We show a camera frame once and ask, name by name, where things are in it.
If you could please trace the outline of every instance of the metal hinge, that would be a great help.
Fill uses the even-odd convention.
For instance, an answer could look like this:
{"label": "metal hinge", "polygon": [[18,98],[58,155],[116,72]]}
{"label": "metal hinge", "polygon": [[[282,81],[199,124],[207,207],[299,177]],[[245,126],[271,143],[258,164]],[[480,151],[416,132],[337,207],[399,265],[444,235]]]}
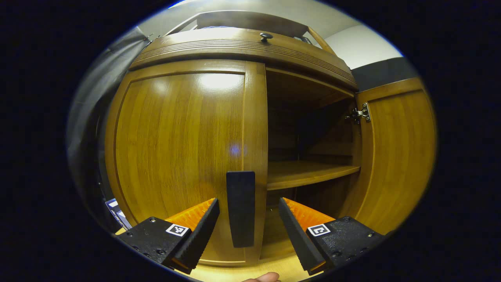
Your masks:
{"label": "metal hinge", "polygon": [[347,115],[345,119],[353,119],[355,124],[360,124],[360,117],[364,117],[366,122],[371,121],[371,115],[369,113],[369,107],[367,103],[362,104],[362,110],[359,111],[356,107],[351,110],[351,115]]}

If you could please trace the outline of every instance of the cabinet knob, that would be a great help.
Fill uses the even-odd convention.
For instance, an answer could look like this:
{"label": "cabinet knob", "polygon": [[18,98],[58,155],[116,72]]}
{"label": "cabinet knob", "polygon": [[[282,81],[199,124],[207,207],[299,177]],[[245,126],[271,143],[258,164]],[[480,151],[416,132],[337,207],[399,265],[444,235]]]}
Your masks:
{"label": "cabinet knob", "polygon": [[259,35],[261,35],[261,41],[263,42],[268,42],[268,39],[271,39],[273,38],[273,35],[269,34],[269,33],[264,33],[264,32],[261,32]]}

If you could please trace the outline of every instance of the wooden top drawer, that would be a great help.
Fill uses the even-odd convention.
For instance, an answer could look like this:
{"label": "wooden top drawer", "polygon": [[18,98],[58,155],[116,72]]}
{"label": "wooden top drawer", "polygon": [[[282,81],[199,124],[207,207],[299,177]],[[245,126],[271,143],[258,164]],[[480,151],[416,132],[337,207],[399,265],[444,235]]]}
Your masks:
{"label": "wooden top drawer", "polygon": [[132,63],[130,70],[165,62],[193,59],[237,59],[313,73],[350,90],[358,87],[346,63],[337,56],[300,40],[241,28],[210,28],[180,32],[153,41]]}

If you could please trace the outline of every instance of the cabinet door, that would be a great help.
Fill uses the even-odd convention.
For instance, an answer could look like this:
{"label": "cabinet door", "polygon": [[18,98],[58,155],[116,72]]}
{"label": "cabinet door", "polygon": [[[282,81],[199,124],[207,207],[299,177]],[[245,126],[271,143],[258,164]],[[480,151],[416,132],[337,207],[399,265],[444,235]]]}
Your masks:
{"label": "cabinet door", "polygon": [[[231,60],[155,65],[128,73],[111,105],[106,168],[132,225],[210,198],[220,215],[200,263],[257,261],[268,170],[265,66]],[[255,243],[233,248],[226,172],[256,173]]]}
{"label": "cabinet door", "polygon": [[419,78],[369,89],[356,99],[359,109],[367,103],[371,121],[360,119],[361,170],[342,214],[386,234],[425,192],[437,143],[433,108]]}

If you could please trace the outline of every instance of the ceiling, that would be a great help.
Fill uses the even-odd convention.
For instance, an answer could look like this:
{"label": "ceiling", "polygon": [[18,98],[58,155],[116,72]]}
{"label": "ceiling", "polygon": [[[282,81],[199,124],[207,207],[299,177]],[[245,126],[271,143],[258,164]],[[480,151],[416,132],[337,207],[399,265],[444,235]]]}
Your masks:
{"label": "ceiling", "polygon": [[[341,30],[361,23],[343,12],[315,0],[188,0],[165,9],[139,24],[150,39],[163,36],[172,28],[196,13],[218,10],[245,10],[286,18],[315,30],[322,38],[327,38]],[[317,42],[309,37],[313,44]]]}

